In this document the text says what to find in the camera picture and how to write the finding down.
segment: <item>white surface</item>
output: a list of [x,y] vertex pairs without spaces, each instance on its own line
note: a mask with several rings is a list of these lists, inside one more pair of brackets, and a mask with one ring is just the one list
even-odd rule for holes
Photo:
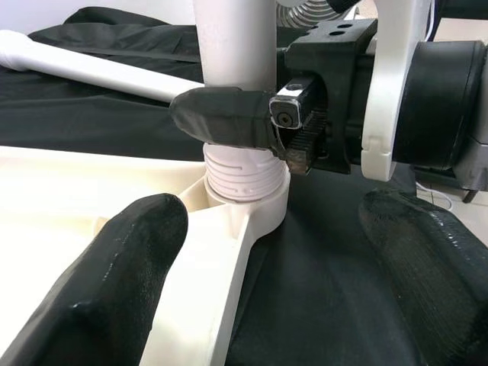
[[290,175],[268,199],[236,205],[208,192],[204,173],[202,162],[0,147],[0,355],[107,220],[168,192],[189,211],[188,236],[142,364],[223,364],[249,251],[284,219]]
[[413,51],[425,37],[430,0],[375,0],[378,33],[373,76],[364,116],[361,169],[366,178],[388,181],[403,86]]
[[290,175],[266,200],[190,215],[141,365],[223,365],[249,252],[284,219]]
[[170,24],[195,24],[192,0],[1,0],[0,29],[29,34],[62,24],[86,6],[131,11]]
[[203,87],[197,82],[34,42],[11,30],[0,30],[0,65],[167,102],[188,90]]
[[[274,91],[275,6],[275,0],[195,0],[206,85]],[[205,145],[204,154],[210,186],[225,198],[252,201],[281,184],[283,163],[270,152]]]
[[107,219],[138,198],[182,194],[204,172],[202,162],[0,147],[0,355]]

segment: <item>white cable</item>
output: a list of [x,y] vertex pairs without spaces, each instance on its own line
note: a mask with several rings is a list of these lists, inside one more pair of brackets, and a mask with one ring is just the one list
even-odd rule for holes
[[454,204],[452,203],[452,199],[449,196],[447,196],[445,193],[442,193],[440,191],[436,191],[435,189],[426,188],[426,187],[424,187],[423,185],[421,185],[418,182],[416,182],[416,184],[417,184],[417,188],[418,189],[421,189],[422,191],[426,191],[426,192],[430,192],[430,193],[436,193],[439,196],[441,196],[441,197],[445,198],[446,200],[448,200],[448,202],[449,202],[449,208],[447,210],[448,211],[452,211],[452,209],[454,207]]
[[429,31],[425,36],[425,41],[427,42],[434,31],[434,23],[435,23],[435,0],[432,0],[430,3],[430,20],[429,20]]

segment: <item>white vertical pole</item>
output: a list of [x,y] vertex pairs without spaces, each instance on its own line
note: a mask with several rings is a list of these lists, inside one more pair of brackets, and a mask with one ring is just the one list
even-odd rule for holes
[[[275,90],[275,6],[275,0],[194,0],[206,85]],[[204,154],[208,182],[224,198],[255,201],[282,184],[284,164],[269,151],[206,145]],[[280,178],[270,184],[271,176]]]

